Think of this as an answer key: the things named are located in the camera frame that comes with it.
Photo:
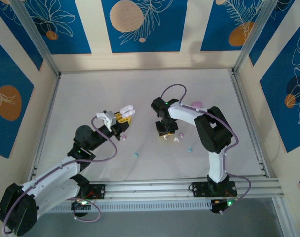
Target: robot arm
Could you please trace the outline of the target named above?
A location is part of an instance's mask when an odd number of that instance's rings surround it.
[[[161,122],[156,123],[160,136],[175,133],[178,130],[177,120],[194,125],[197,128],[202,145],[208,150],[208,178],[212,180],[214,185],[226,179],[227,174],[223,169],[223,156],[224,150],[231,143],[232,134],[215,119],[200,112],[209,112],[228,124],[219,108],[212,107],[208,110],[199,109],[196,111],[189,109],[189,106],[181,106],[176,99],[165,102],[160,97],[153,101],[151,107],[157,112],[158,117],[162,118]]]
[[[119,112],[114,114],[104,111],[97,113],[96,117],[104,121],[104,126],[98,129],[99,132],[109,138],[115,136],[118,140],[120,134],[127,130],[131,123],[131,116],[123,118],[124,115]],[[30,187],[33,188],[18,202],[6,223],[17,236],[29,231],[40,216],[59,203],[74,197],[87,197],[94,185],[90,185],[79,173],[90,164],[83,160],[93,160],[95,155],[92,151],[106,141],[100,133],[87,125],[79,127],[75,133],[73,147],[59,164],[21,186],[15,183],[10,185],[0,203],[0,220],[4,222],[12,205]]]

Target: pink object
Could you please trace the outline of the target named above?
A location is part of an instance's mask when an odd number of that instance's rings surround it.
[[[191,105],[197,108],[203,108],[203,103],[200,101],[194,101]]]

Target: small toy piece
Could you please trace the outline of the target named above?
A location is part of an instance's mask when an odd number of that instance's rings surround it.
[[[191,105],[196,108],[203,108],[203,103],[201,103],[200,101],[194,101]]]

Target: purple cable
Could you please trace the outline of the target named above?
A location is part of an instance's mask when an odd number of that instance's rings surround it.
[[[75,201],[77,201],[77,200],[86,201],[86,202],[88,202],[91,206],[95,207],[95,208],[98,210],[98,212],[99,212],[98,217],[96,217],[95,219],[93,219],[93,220],[83,220],[83,219],[77,218],[77,216],[75,215],[75,210],[76,210],[76,208],[75,208],[75,209],[73,210],[73,216],[74,216],[77,220],[82,221],[82,222],[92,223],[92,222],[96,222],[96,221],[98,221],[98,220],[100,219],[100,217],[101,217],[101,211],[100,211],[100,209],[98,208],[97,205],[95,205],[95,204],[92,203],[91,201],[85,200],[85,199],[83,199],[83,198],[73,197],[73,198],[68,199],[68,201],[72,201],[72,200],[75,200]]]
[[[114,155],[112,155],[110,158],[107,158],[107,159],[102,159],[102,160],[86,160],[86,159],[78,159],[78,160],[72,160],[72,161],[69,161],[67,163],[64,163],[61,165],[61,167],[57,167],[53,170],[51,170],[50,172],[48,172],[47,174],[45,174],[43,177],[41,177],[40,179],[38,179],[33,186],[30,186],[28,187],[21,195],[20,197],[14,202],[14,204],[11,206],[11,208],[9,209],[5,219],[4,219],[4,222],[3,222],[3,228],[2,228],[2,233],[4,235],[8,235],[10,233],[12,233],[12,231],[9,231],[7,232],[5,227],[6,227],[6,224],[7,224],[7,221],[11,215],[11,213],[13,212],[14,208],[16,207],[16,205],[20,202],[20,200],[24,197],[24,195],[26,193],[28,193],[31,189],[33,189],[37,184],[39,184],[41,181],[43,181],[45,178],[47,178],[48,176],[50,176],[51,174],[53,174],[54,172],[56,172],[57,170],[59,169],[62,169],[63,167],[65,167],[66,165],[69,165],[69,164],[72,164],[72,163],[75,163],[75,162],[86,162],[86,163],[98,163],[98,162],[104,162],[104,161],[108,161],[110,159],[113,159],[116,155],[117,155],[117,152],[118,152],[118,149],[117,149],[117,146],[115,145],[115,143],[110,139],[108,138],[105,134],[103,134],[95,125],[94,125],[94,120],[96,119],[97,117],[94,116],[92,118],[92,121],[91,121],[91,124],[93,126],[93,128],[96,130],[96,132],[98,134],[100,134],[102,137],[104,137],[107,141],[111,142],[111,144],[115,147],[115,153]]]
[[[164,93],[165,93],[168,89],[170,89],[171,87],[174,87],[174,86],[181,86],[181,87],[184,88],[184,94],[183,94],[182,97],[180,98],[180,103],[181,103],[182,100],[183,100],[183,98],[184,98],[184,96],[186,95],[186,92],[187,92],[186,87],[185,87],[184,85],[182,85],[182,84],[173,84],[173,85],[169,86],[168,88],[166,88],[166,89],[162,92],[161,98],[163,97]]]
[[[224,171],[225,171],[225,173],[226,173],[227,175],[229,175],[229,176],[231,176],[231,177],[236,177],[236,178],[244,179],[244,180],[248,181],[248,183],[249,183],[249,187],[247,188],[247,190],[245,191],[245,193],[244,193],[244,194],[236,201],[236,203],[237,203],[238,201],[242,200],[242,199],[245,197],[245,195],[249,192],[249,190],[251,189],[251,181],[250,181],[247,177],[241,176],[241,175],[230,174],[230,173],[228,173],[228,172],[226,171],[226,163],[225,163],[225,159],[226,159],[227,151],[229,151],[231,148],[233,148],[233,147],[235,147],[236,145],[238,145],[238,143],[239,143],[239,138],[238,138],[238,136],[235,134],[235,132],[231,129],[231,127],[230,127],[228,124],[226,124],[226,123],[223,122],[221,119],[219,119],[218,117],[214,116],[213,114],[211,114],[211,113],[209,113],[209,112],[207,112],[207,111],[203,111],[203,110],[200,110],[200,109],[197,109],[197,108],[193,108],[193,107],[191,107],[191,106],[182,105],[181,102],[182,102],[182,100],[183,100],[183,98],[185,97],[186,92],[187,92],[186,87],[185,87],[184,85],[182,85],[182,84],[174,84],[174,85],[169,86],[168,88],[166,88],[166,89],[163,91],[163,93],[162,93],[162,95],[161,95],[161,98],[162,98],[162,96],[164,95],[164,93],[165,93],[168,89],[170,89],[171,87],[176,86],[176,85],[183,87],[184,90],[185,90],[185,91],[184,91],[184,94],[183,94],[182,97],[180,98],[180,105],[181,105],[182,107],[187,108],[187,109],[191,109],[191,110],[195,110],[195,111],[198,111],[198,112],[201,112],[201,113],[204,113],[204,114],[207,114],[208,116],[212,117],[212,118],[215,119],[216,121],[220,122],[220,123],[221,123],[226,129],[228,129],[229,132],[234,136],[234,138],[235,138],[235,143],[232,144],[231,146],[228,146],[228,147],[224,150],[224,156],[223,156],[223,169],[224,169]]]

